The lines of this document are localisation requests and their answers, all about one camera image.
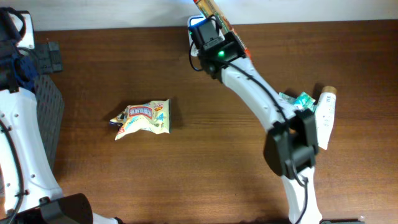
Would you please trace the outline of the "orange spaghetti packet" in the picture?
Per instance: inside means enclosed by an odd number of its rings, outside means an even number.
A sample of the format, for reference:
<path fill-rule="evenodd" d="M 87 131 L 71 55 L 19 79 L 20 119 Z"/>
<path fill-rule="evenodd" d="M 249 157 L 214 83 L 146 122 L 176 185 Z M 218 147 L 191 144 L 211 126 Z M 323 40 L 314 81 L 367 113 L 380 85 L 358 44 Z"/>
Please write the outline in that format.
<path fill-rule="evenodd" d="M 223 34 L 227 34 L 228 32 L 232 32 L 237 38 L 238 42 L 242 45 L 244 53 L 251 59 L 251 53 L 235 31 L 233 26 L 230 24 L 229 20 L 227 20 L 226 16 L 222 12 L 222 10 L 218 7 L 215 0 L 193 0 L 196 4 L 197 8 L 204 15 L 205 18 L 209 18 L 215 16 L 221 26 L 221 32 Z"/>

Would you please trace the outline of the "cream snack bag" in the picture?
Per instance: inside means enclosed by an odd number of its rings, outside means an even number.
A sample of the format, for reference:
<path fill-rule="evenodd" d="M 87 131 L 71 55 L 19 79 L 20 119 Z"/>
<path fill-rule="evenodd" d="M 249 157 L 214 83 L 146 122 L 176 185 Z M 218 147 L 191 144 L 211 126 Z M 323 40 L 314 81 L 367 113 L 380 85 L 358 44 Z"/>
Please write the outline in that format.
<path fill-rule="evenodd" d="M 109 123 L 119 127 L 115 141 L 140 130 L 150 131 L 154 134 L 170 134 L 170 100 L 150 101 L 143 105 L 128 105 Z"/>

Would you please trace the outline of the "teal wet wipes pack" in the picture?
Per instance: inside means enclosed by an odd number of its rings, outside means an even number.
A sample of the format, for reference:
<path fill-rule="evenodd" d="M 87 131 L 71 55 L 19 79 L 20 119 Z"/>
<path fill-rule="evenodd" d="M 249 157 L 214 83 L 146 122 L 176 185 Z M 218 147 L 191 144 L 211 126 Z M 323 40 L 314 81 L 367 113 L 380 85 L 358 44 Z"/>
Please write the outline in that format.
<path fill-rule="evenodd" d="M 294 97 L 292 97 L 292 96 L 289 96 L 289 95 L 286 95 L 285 93 L 282 93 L 282 92 L 279 93 L 279 96 L 280 96 L 283 100 L 287 101 L 287 102 L 288 102 L 289 104 L 291 104 L 291 105 L 294 105 L 294 103 L 295 103 L 295 101 L 296 101 L 296 98 L 294 98 Z"/>

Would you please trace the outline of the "small teal tissue pack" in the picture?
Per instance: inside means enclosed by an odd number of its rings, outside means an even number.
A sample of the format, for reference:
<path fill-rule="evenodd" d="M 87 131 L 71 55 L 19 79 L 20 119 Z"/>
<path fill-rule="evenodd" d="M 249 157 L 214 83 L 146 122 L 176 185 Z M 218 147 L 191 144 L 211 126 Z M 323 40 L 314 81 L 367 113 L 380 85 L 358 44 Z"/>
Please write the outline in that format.
<path fill-rule="evenodd" d="M 305 92 L 302 92 L 293 102 L 293 105 L 300 111 L 310 110 L 312 113 L 316 110 L 316 100 Z"/>

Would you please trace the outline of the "white tube with cork cap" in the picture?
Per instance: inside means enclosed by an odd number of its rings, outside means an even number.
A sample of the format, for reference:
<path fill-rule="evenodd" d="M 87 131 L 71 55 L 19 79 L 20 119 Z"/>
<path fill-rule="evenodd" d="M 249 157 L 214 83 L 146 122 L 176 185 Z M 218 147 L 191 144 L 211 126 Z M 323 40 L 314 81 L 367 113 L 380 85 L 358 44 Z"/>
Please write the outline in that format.
<path fill-rule="evenodd" d="M 324 150 L 328 149 L 331 132 L 335 120 L 337 89 L 333 86 L 325 86 L 322 89 L 315 110 L 315 121 L 317 125 L 318 146 Z"/>

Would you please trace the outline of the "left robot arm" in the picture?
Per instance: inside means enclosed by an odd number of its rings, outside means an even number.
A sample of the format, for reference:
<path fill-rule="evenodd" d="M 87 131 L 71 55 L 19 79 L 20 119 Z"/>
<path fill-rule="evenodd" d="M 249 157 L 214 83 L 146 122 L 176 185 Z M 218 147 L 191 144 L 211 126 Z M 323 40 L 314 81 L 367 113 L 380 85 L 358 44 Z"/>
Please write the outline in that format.
<path fill-rule="evenodd" d="M 1 223 L 121 223 L 94 213 L 84 194 L 64 196 L 48 162 L 37 118 L 32 52 L 19 43 L 32 25 L 27 11 L 1 8 Z"/>

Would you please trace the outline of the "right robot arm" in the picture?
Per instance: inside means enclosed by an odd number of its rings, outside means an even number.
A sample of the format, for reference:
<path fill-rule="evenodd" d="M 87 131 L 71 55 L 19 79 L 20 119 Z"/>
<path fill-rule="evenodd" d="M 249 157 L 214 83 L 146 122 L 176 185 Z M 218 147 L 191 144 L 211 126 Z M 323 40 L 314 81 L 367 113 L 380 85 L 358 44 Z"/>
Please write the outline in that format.
<path fill-rule="evenodd" d="M 266 132 L 264 158 L 284 185 L 291 223 L 321 223 L 314 187 L 318 154 L 315 116 L 282 99 L 257 72 L 234 32 L 215 17 L 188 25 L 201 70 L 235 92 Z"/>

